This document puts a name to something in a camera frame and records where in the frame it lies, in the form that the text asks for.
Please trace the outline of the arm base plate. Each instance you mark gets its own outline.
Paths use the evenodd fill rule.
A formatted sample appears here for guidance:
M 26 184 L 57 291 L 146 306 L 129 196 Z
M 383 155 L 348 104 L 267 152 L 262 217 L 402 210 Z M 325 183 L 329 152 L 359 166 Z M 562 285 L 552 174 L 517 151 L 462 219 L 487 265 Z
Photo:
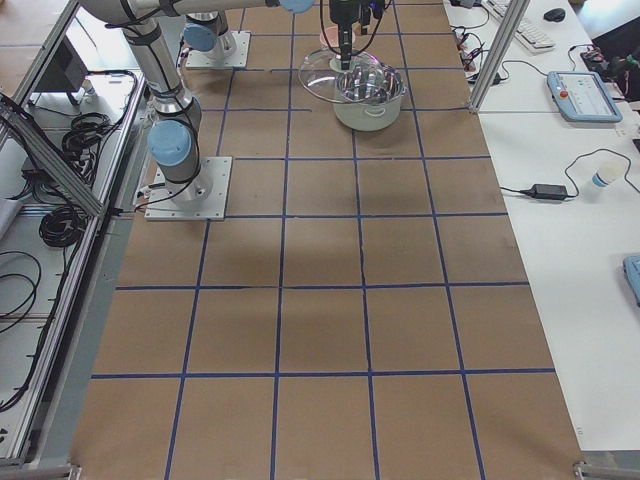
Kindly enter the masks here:
M 190 70 L 243 69 L 247 65 L 250 31 L 229 30 L 221 36 L 199 28 L 186 28 L 190 47 L 185 66 Z
M 231 157 L 202 157 L 200 172 L 183 190 L 183 185 L 165 180 L 160 167 L 154 181 L 164 183 L 150 192 L 144 217 L 148 221 L 199 221 L 225 218 L 232 170 Z

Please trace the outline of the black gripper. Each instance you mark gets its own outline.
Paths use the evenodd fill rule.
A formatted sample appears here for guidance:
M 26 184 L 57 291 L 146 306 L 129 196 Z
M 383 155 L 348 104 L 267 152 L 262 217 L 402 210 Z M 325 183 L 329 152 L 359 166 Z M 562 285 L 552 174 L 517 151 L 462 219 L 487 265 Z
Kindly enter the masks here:
M 366 1 L 329 1 L 331 21 L 337 26 L 339 45 L 351 45 L 350 33 L 354 24 L 358 24 L 356 32 L 359 35 L 368 32 L 368 3 Z

